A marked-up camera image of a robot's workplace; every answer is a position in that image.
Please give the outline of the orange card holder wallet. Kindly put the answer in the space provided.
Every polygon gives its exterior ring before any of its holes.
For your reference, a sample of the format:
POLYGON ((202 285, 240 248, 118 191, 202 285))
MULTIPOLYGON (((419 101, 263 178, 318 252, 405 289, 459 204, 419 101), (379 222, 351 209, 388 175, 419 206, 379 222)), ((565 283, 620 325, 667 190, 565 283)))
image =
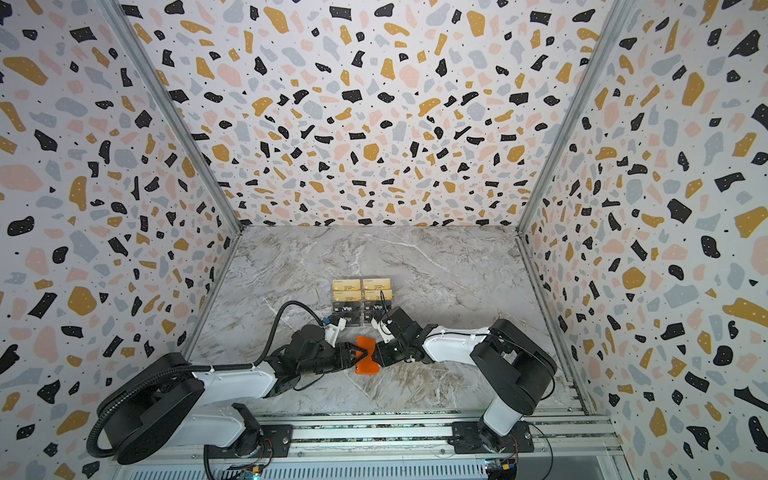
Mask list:
MULTIPOLYGON (((374 340, 374 339, 373 339, 373 338, 370 338, 370 337, 366 337, 366 336, 357 336, 357 337, 356 337, 356 345, 358 345, 359 347, 362 347, 362 348, 363 348, 363 341, 364 341, 364 340, 374 340)), ((365 359, 365 358, 366 358, 366 357, 367 357, 369 354, 371 354, 371 355, 372 355, 372 357, 373 357, 373 354, 374 354, 374 353, 367 353, 367 352, 365 351, 365 353, 364 353, 364 356, 362 357, 362 358, 363 358, 363 360, 364 360, 364 359, 365 359)), ((361 362, 361 363, 359 363, 359 364, 358 364, 358 365, 355 367, 355 373, 356 373, 357 375, 373 376, 373 375, 377 375, 377 374, 379 373, 379 371, 380 371, 380 366, 379 366, 379 368, 363 368, 363 367, 362 367, 362 362, 361 362)))

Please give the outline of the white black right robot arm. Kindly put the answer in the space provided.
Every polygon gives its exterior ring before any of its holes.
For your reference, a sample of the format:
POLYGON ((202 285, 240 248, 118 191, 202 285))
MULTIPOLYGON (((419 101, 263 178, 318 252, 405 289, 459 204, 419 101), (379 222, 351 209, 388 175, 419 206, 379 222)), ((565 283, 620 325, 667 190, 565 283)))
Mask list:
POLYGON ((495 393, 478 422, 488 444, 507 437, 555 386, 554 359, 506 319, 473 330, 422 327, 397 307, 373 319, 372 325, 381 336, 372 358, 382 367, 411 361, 455 362, 480 371, 495 393))

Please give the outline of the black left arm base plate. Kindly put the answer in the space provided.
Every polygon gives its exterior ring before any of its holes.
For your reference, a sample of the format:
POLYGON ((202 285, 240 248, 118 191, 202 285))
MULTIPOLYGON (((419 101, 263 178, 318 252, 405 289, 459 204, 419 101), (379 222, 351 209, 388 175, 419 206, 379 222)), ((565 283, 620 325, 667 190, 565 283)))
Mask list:
POLYGON ((228 447, 206 446, 209 459, 234 459, 254 462, 258 459, 286 458, 292 444, 292 425, 261 425, 259 430, 247 427, 228 447))

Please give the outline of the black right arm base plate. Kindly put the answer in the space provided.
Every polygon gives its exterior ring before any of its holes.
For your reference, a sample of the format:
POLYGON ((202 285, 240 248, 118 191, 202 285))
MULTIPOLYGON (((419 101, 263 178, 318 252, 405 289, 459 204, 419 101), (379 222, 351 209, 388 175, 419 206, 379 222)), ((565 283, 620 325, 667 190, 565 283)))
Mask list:
POLYGON ((531 453, 534 451, 529 424, 517 422, 510 432, 501 436, 480 420, 457 421, 451 424, 447 442, 456 454, 503 454, 531 453))

